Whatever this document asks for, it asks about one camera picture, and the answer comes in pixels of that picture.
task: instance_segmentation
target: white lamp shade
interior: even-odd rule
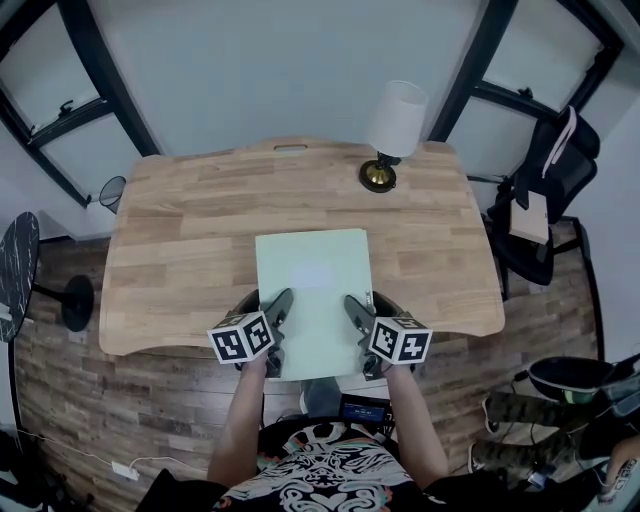
[[[387,82],[369,125],[369,144],[385,155],[411,155],[418,147],[426,111],[427,94],[420,87],[399,80]]]

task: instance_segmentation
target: mesh chair back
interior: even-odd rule
[[[529,190],[547,198],[549,224],[560,220],[573,198],[598,172],[594,159],[600,153],[600,139],[595,130],[578,116],[576,130],[564,152],[542,179],[542,168],[567,123],[568,115],[568,110],[565,110],[553,123],[538,121],[525,161],[516,171],[527,174]]]

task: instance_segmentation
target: notebook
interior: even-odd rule
[[[305,380],[362,371],[362,334],[343,300],[372,300],[367,233],[362,229],[256,237],[258,289],[263,307],[285,288],[294,301],[280,327],[285,360],[281,380]]]

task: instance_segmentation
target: hand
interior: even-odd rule
[[[242,373],[245,372],[256,372],[262,373],[262,375],[267,373],[267,355],[269,351],[265,350],[262,354],[256,357],[253,361],[249,361],[244,364],[242,367]]]

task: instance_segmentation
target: chair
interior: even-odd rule
[[[595,130],[577,116],[575,132],[558,161],[542,178],[547,157],[569,116],[569,109],[565,109],[553,122],[536,123],[524,162],[498,186],[496,203],[487,210],[487,233],[499,262],[503,301],[509,299],[508,269],[528,281],[547,286],[553,276],[554,255],[578,247],[576,241],[571,241],[554,248],[551,229],[546,245],[509,234],[511,201],[514,199],[526,210],[529,191],[545,196],[548,222],[555,224],[571,201],[595,177],[598,168],[594,159],[600,152],[600,139]]]

